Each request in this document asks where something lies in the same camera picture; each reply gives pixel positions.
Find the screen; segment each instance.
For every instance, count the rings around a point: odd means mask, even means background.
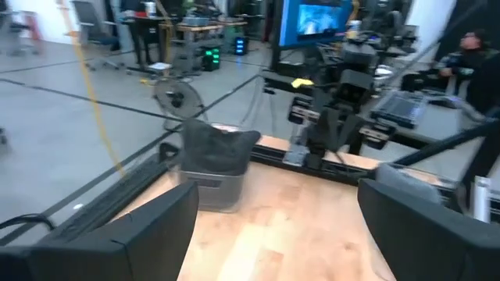
[[[284,0],[282,48],[338,41],[352,12],[351,0]]]

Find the wooden table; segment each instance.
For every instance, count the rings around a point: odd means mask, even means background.
[[[286,150],[288,142],[259,142]],[[379,162],[341,154],[366,169]],[[333,154],[326,156],[337,161]],[[131,212],[178,184],[167,173],[126,207]],[[179,280],[394,280],[373,247],[357,188],[252,163],[238,212],[199,212]]]

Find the concrete floor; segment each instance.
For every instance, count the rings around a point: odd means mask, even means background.
[[[221,69],[203,73],[191,82],[206,105],[254,76],[270,60],[270,50],[252,46],[245,57],[226,55]],[[123,55],[127,64],[132,54]],[[139,83],[137,75],[124,71],[98,69],[91,73],[97,99],[116,105],[161,114],[151,98],[152,89]],[[241,124],[241,119],[255,93],[253,81],[208,112],[209,121],[253,128],[264,134],[289,138],[291,124],[286,120],[292,95],[277,92],[273,103],[263,97],[259,114]],[[91,103],[64,94],[87,97],[87,88],[73,48],[45,44],[42,55],[12,58],[0,55],[0,126],[5,127],[9,146],[0,150],[0,222],[16,215],[43,212],[113,167],[102,144]],[[123,160],[153,141],[165,131],[163,120],[111,106],[100,107],[108,137]],[[270,120],[275,119],[275,126]],[[170,138],[179,143],[178,136]],[[416,167],[457,179],[475,144],[462,147],[419,163]],[[399,144],[389,144],[383,151],[363,149],[363,155],[390,161],[412,152]],[[118,180],[110,176],[90,191],[58,210],[52,219],[60,224],[79,205],[84,205]],[[0,230],[3,237],[13,228]],[[29,244],[46,230],[37,226],[14,244]]]

